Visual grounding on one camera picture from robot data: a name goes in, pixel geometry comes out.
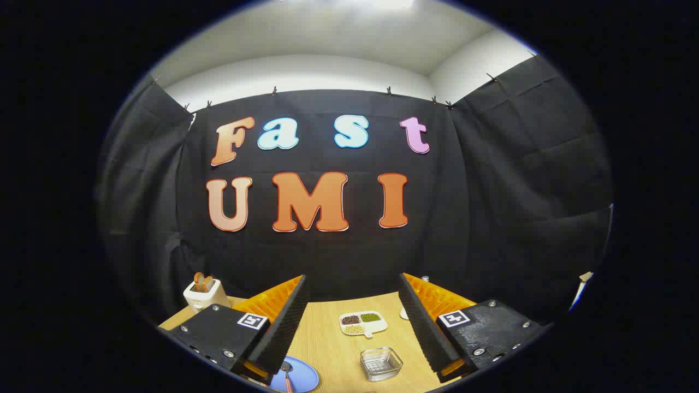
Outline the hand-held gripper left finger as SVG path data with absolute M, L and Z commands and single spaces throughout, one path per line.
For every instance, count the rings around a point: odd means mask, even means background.
M 269 384 L 304 316 L 306 281 L 297 276 L 235 306 L 214 301 L 160 332 L 222 370 Z

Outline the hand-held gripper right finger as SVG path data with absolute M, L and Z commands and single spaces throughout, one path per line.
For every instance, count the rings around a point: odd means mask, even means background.
M 548 329 L 499 300 L 476 303 L 408 273 L 399 283 L 421 351 L 442 383 L 506 360 Z

